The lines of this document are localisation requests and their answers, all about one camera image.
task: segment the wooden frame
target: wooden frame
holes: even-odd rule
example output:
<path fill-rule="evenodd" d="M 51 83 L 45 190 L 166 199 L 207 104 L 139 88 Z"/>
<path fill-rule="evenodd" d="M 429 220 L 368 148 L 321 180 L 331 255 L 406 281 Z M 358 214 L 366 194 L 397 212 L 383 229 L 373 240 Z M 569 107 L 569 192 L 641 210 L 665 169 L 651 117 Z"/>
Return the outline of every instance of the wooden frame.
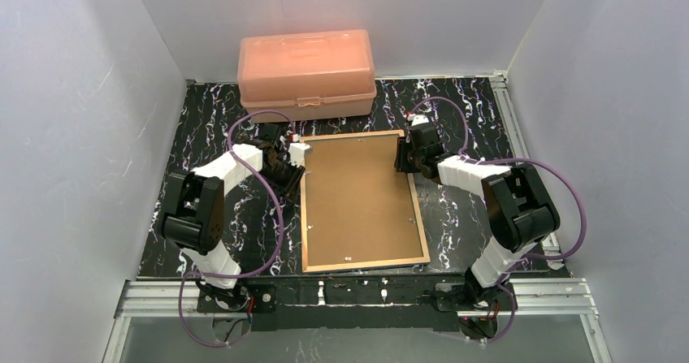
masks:
<path fill-rule="evenodd" d="M 301 142 L 311 141 L 311 140 L 333 140 L 341 138 L 361 138 L 361 137 L 375 137 L 375 136 L 404 136 L 405 133 L 402 130 L 391 130 L 384 132 L 360 132 L 360 133 L 342 133 L 327 136 L 303 136 Z M 423 220 L 421 219 L 421 210 L 418 205 L 418 198 L 416 193 L 416 186 L 414 185 L 414 177 L 412 174 L 407 174 L 407 180 L 409 182 L 409 194 L 412 201 L 412 207 L 414 209 L 414 219 L 416 221 L 418 239 L 421 243 L 421 257 L 409 257 L 401 259 L 390 259 L 381 261 L 360 261 L 360 262 L 346 262 L 337 263 L 332 265 L 324 266 L 309 266 L 309 245 L 308 245 L 308 222 L 306 215 L 306 177 L 304 175 L 301 178 L 301 269 L 303 272 L 325 272 L 334 270 L 358 270 L 358 269 L 370 269 L 370 268 L 380 268 L 380 267 L 390 267 L 390 266 L 408 266 L 413 264 L 426 264 L 430 262 L 431 257 L 428 253 L 428 243 L 426 241 L 426 232 L 423 229 Z"/>

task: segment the table surface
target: table surface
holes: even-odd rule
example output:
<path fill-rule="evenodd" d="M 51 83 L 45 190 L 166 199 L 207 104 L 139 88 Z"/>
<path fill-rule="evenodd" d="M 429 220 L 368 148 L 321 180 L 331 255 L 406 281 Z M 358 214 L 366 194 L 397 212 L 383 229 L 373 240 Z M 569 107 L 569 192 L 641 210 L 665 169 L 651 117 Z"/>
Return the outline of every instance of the table surface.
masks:
<path fill-rule="evenodd" d="M 472 158 L 512 157 L 496 99 L 488 78 L 439 78 L 377 80 L 378 93 L 368 116 L 302 121 L 297 131 L 304 136 L 346 132 L 374 132 L 405 128 L 404 115 L 426 97 L 447 97 L 464 111 L 469 124 Z M 460 114 L 445 102 L 423 107 L 439 128 L 447 150 L 462 146 L 464 130 Z M 140 278 L 180 277 L 191 261 L 156 229 L 167 173 L 191 170 L 227 150 L 227 131 L 246 112 L 236 84 L 195 84 L 188 88 L 175 133 L 167 169 L 162 178 L 141 264 Z M 258 127 L 247 122 L 235 136 L 255 135 Z M 427 265 L 382 270 L 355 270 L 338 274 L 437 274 L 462 273 L 481 254 L 491 236 L 485 205 L 480 197 L 458 188 L 439 186 L 414 175 L 421 215 L 431 255 Z M 279 257 L 264 275 L 303 275 L 301 272 L 301 221 L 299 202 L 284 205 L 285 239 Z M 275 207 L 254 178 L 248 178 L 225 198 L 223 241 L 242 270 L 261 266 L 275 249 Z M 549 271 L 544 261 L 525 265 L 528 271 Z"/>

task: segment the white wall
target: white wall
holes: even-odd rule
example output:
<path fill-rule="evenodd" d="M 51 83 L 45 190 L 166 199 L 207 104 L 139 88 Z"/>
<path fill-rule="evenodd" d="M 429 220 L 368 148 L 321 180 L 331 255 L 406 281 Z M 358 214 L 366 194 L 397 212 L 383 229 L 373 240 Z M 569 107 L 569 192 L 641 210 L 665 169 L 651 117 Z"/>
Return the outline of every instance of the white wall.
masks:
<path fill-rule="evenodd" d="M 546 0 L 509 72 L 531 154 L 586 199 L 589 236 L 568 264 L 591 284 L 620 362 L 689 353 L 687 10 L 689 0 Z"/>
<path fill-rule="evenodd" d="M 543 0 L 143 0 L 187 79 L 236 80 L 242 38 L 369 31 L 378 76 L 506 69 Z"/>
<path fill-rule="evenodd" d="M 141 0 L 0 0 L 0 361 L 102 359 L 183 98 Z"/>

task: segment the brown board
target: brown board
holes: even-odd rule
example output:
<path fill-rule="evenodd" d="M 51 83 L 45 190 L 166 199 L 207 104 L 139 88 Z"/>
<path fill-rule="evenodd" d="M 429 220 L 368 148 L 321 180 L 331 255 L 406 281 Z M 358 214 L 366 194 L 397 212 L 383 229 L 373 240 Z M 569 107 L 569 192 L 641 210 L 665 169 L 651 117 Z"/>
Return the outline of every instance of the brown board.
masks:
<path fill-rule="evenodd" d="M 302 137 L 304 272 L 428 263 L 414 178 L 395 172 L 403 131 Z"/>

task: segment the orange plastic box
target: orange plastic box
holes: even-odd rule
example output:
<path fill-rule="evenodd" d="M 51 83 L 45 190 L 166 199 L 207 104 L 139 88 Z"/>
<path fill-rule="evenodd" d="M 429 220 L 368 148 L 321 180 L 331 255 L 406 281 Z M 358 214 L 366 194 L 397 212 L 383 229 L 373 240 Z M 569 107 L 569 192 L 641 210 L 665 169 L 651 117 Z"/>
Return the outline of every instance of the orange plastic box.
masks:
<path fill-rule="evenodd" d="M 237 73 L 249 113 L 273 109 L 293 120 L 367 115 L 375 97 L 366 30 L 245 38 Z M 285 119 L 265 114 L 253 120 Z"/>

